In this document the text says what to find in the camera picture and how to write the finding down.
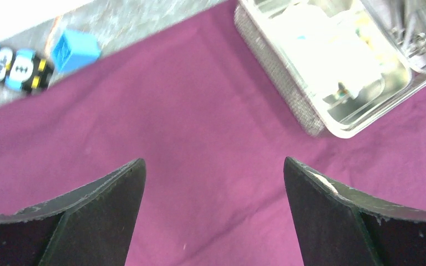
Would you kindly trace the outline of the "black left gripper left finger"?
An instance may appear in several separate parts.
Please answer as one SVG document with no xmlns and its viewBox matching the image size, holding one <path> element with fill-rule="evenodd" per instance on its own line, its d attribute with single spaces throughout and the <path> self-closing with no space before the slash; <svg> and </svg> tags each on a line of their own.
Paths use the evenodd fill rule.
<svg viewBox="0 0 426 266">
<path fill-rule="evenodd" d="M 52 200 L 0 214 L 0 265 L 124 265 L 145 180 L 140 158 Z"/>
</svg>

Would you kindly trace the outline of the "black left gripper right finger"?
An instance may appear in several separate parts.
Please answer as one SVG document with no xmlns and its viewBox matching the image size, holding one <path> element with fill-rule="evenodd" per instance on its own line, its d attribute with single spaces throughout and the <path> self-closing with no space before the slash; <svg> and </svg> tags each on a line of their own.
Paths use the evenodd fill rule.
<svg viewBox="0 0 426 266">
<path fill-rule="evenodd" d="M 426 265 L 426 211 L 371 196 L 291 157 L 283 172 L 305 265 Z"/>
</svg>

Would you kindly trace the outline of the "purple cloth wrap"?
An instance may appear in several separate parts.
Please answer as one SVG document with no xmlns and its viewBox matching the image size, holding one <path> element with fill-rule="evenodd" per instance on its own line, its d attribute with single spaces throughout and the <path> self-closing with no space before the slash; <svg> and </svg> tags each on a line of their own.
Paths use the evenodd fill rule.
<svg viewBox="0 0 426 266">
<path fill-rule="evenodd" d="M 310 137 L 238 34 L 235 7 L 219 4 L 0 108 L 0 214 L 143 158 L 127 265 L 302 265 L 287 156 L 426 210 L 426 88 L 351 139 Z"/>
</svg>

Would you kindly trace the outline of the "steel surgical scissors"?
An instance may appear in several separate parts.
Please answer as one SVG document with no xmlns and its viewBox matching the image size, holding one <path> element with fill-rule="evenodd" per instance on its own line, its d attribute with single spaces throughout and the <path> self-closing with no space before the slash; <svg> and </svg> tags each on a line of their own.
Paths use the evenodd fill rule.
<svg viewBox="0 0 426 266">
<path fill-rule="evenodd" d="M 426 54 L 426 1 L 389 1 L 390 32 L 403 53 Z"/>
</svg>

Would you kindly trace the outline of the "steel left inner pan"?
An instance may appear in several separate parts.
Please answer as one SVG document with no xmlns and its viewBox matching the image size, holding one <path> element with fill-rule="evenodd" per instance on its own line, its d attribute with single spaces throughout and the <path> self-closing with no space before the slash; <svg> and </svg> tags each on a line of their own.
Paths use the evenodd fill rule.
<svg viewBox="0 0 426 266">
<path fill-rule="evenodd" d="M 412 71 L 361 1 L 241 1 L 237 27 L 300 123 L 346 138 L 378 119 Z"/>
</svg>

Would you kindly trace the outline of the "steel pan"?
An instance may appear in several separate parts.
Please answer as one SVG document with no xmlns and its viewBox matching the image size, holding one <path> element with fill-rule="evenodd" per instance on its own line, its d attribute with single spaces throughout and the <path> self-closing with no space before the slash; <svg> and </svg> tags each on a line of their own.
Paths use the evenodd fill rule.
<svg viewBox="0 0 426 266">
<path fill-rule="evenodd" d="M 241 1 L 237 27 L 300 123 L 346 138 L 378 119 L 412 71 L 361 1 Z"/>
<path fill-rule="evenodd" d="M 376 25 L 417 73 L 426 74 L 426 1 L 363 1 Z"/>
</svg>

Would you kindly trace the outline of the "black blue toy car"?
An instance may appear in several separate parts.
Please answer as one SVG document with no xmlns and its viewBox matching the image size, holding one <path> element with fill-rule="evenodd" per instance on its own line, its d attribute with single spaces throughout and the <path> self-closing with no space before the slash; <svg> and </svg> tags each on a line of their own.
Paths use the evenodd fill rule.
<svg viewBox="0 0 426 266">
<path fill-rule="evenodd" d="M 54 64 L 31 49 L 0 45 L 0 84 L 27 95 L 48 89 Z"/>
</svg>

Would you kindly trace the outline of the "white gauze wad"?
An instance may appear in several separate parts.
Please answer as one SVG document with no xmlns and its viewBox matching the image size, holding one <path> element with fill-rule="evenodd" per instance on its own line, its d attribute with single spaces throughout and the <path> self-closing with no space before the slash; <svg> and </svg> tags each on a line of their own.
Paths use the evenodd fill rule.
<svg viewBox="0 0 426 266">
<path fill-rule="evenodd" d="M 385 85 L 374 52 L 358 36 L 357 11 L 328 16 L 310 3 L 289 5 L 272 19 L 277 42 L 312 95 L 371 101 Z"/>
</svg>

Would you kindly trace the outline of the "blue toy block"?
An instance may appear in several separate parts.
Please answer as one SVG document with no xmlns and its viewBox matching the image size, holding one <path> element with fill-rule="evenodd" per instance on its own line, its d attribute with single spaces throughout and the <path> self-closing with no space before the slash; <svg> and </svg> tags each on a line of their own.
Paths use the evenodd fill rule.
<svg viewBox="0 0 426 266">
<path fill-rule="evenodd" d="M 70 73 L 97 61 L 102 50 L 90 33 L 65 29 L 51 52 L 56 70 Z"/>
</svg>

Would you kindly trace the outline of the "steel right inner pan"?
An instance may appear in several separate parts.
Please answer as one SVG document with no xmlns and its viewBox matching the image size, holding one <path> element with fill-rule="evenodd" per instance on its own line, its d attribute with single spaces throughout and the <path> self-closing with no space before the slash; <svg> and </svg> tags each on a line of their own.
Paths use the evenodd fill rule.
<svg viewBox="0 0 426 266">
<path fill-rule="evenodd" d="M 417 73 L 426 74 L 426 1 L 363 1 L 376 25 Z"/>
</svg>

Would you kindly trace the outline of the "metal mesh instrument tray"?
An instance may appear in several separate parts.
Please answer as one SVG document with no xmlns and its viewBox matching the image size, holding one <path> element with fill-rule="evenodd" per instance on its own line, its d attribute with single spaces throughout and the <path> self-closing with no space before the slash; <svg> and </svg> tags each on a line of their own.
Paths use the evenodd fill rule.
<svg viewBox="0 0 426 266">
<path fill-rule="evenodd" d="M 426 86 L 426 1 L 239 1 L 235 25 L 312 136 L 353 137 Z"/>
</svg>

